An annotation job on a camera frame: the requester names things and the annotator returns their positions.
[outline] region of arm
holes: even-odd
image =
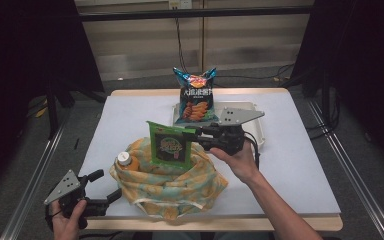
[[[235,176],[251,189],[281,239],[321,239],[318,233],[277,194],[257,169],[248,141],[245,141],[243,150],[233,156],[217,148],[212,148],[210,152],[226,162]]]
[[[71,217],[62,215],[58,201],[52,202],[52,212],[56,214],[52,218],[55,240],[76,240],[79,238],[79,218],[87,205],[86,200],[81,200],[73,209]]]

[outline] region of yellow patterned fabric bag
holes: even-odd
[[[152,217],[174,220],[189,213],[211,209],[227,180],[214,168],[204,149],[192,143],[189,170],[151,163],[151,141],[142,138],[126,149],[140,162],[139,171],[111,166],[123,196]]]

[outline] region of person's left hand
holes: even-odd
[[[80,200],[73,209],[71,217],[65,218],[62,215],[58,200],[52,202],[52,218],[55,240],[75,240],[79,238],[79,218],[87,205],[86,200]]]

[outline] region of forearm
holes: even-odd
[[[246,182],[281,239],[321,239],[273,189],[262,174]]]

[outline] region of orange bottle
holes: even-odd
[[[139,170],[139,161],[136,157],[130,156],[128,152],[121,152],[116,158],[118,167],[121,170]]]

